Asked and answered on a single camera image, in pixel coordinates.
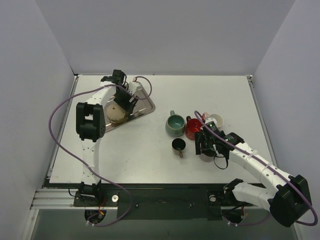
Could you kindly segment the red mug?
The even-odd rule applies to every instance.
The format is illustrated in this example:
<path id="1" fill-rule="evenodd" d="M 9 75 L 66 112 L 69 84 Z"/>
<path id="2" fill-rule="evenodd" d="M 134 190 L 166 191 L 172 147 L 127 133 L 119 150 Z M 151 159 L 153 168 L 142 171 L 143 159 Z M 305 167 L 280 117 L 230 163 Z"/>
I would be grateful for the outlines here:
<path id="1" fill-rule="evenodd" d="M 201 131 L 202 124 L 197 118 L 186 117 L 185 135 L 189 140 L 195 140 L 195 133 Z"/>

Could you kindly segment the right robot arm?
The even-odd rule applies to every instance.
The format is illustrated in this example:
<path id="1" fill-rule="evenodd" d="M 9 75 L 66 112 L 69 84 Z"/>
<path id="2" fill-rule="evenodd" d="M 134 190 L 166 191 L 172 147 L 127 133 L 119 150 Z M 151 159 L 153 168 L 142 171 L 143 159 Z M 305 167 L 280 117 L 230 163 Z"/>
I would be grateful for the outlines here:
<path id="1" fill-rule="evenodd" d="M 234 162 L 259 181 L 259 186 L 236 178 L 223 188 L 224 201 L 230 205 L 248 203 L 263 208 L 284 227 L 296 223 L 312 207 L 307 180 L 292 176 L 261 157 L 239 135 L 225 134 L 213 117 L 205 120 L 195 133 L 195 153 Z"/>

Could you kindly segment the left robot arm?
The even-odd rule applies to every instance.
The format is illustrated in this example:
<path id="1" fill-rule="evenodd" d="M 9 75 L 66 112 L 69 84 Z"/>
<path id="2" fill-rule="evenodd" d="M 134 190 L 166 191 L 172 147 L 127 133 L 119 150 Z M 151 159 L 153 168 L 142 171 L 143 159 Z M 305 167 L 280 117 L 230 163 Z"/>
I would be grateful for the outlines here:
<path id="1" fill-rule="evenodd" d="M 106 119 L 118 124 L 124 121 L 138 102 L 134 98 L 141 87 L 137 82 L 126 83 L 127 76 L 115 69 L 111 76 L 100 80 L 101 89 L 97 90 L 87 101 L 76 105 L 76 133 L 81 139 L 83 165 L 79 193 L 92 206 L 99 205 L 103 200 L 100 191 L 101 179 L 95 176 L 99 172 L 100 141 L 106 132 Z"/>

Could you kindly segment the beige round mug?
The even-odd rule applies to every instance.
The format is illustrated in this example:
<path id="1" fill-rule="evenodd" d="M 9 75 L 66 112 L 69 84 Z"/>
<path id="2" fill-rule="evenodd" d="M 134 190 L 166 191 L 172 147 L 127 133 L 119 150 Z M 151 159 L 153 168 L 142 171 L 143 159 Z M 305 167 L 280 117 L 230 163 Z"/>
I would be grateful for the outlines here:
<path id="1" fill-rule="evenodd" d="M 106 117 L 110 122 L 118 124 L 124 120 L 126 111 L 117 103 L 110 104 L 106 109 Z"/>

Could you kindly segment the teal green glazed mug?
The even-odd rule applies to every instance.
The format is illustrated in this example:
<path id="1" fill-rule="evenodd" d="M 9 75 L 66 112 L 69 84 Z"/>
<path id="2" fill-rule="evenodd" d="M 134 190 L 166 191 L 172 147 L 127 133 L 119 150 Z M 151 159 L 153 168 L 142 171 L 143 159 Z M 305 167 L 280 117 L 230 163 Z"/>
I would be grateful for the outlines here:
<path id="1" fill-rule="evenodd" d="M 175 113 L 174 110 L 170 111 L 170 116 L 165 123 L 166 133 L 174 138 L 181 137 L 186 130 L 186 122 L 184 118 Z"/>

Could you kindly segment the small brown black cup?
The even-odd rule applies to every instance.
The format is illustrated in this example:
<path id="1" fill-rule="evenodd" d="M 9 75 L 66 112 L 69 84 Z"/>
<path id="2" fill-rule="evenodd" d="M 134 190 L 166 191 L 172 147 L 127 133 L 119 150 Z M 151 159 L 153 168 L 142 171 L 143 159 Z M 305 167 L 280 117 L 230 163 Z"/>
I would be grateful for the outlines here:
<path id="1" fill-rule="evenodd" d="M 182 138 L 175 138 L 171 143 L 172 151 L 180 158 L 184 157 L 184 150 L 186 148 L 186 142 Z"/>

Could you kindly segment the metal serving tray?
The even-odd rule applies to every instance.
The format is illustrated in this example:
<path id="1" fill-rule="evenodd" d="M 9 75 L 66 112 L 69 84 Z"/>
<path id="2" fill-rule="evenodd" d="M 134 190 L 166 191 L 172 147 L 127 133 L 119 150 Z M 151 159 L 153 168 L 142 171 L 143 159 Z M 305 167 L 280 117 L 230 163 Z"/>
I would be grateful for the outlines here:
<path id="1" fill-rule="evenodd" d="M 138 102 L 136 103 L 132 114 L 125 114 L 125 118 L 122 122 L 120 123 L 112 123 L 110 120 L 107 118 L 107 108 L 109 105 L 115 103 L 114 102 L 114 95 L 112 95 L 109 100 L 106 102 L 103 112 L 104 112 L 104 117 L 105 117 L 105 131 L 110 132 L 128 122 L 134 121 L 138 118 L 141 118 L 145 115 L 148 115 L 156 109 L 155 104 L 151 100 L 151 98 L 148 96 L 148 93 L 144 89 L 143 86 L 141 86 L 141 89 L 136 92 L 136 95 L 131 95 L 133 98 L 138 99 Z"/>

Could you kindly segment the lilac purple mug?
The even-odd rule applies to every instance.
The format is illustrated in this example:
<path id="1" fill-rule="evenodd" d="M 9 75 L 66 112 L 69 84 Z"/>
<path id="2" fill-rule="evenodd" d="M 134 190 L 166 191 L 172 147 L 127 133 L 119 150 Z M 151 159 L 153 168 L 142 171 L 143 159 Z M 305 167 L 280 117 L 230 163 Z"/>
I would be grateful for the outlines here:
<path id="1" fill-rule="evenodd" d="M 199 156 L 199 158 L 200 158 L 201 161 L 206 162 L 206 163 L 210 163 L 210 162 L 213 162 L 215 160 L 214 157 L 206 156 L 205 154 L 201 154 Z"/>

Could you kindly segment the pink mug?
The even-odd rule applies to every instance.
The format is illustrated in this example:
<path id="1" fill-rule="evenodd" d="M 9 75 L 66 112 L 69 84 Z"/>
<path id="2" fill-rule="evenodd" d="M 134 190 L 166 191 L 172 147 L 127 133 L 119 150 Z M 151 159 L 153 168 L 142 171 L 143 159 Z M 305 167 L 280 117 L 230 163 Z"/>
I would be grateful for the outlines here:
<path id="1" fill-rule="evenodd" d="M 210 122 L 214 122 L 217 128 L 221 128 L 224 125 L 224 119 L 219 114 L 215 114 L 215 113 L 209 114 L 207 112 L 204 112 L 202 114 L 202 119 L 206 124 Z"/>

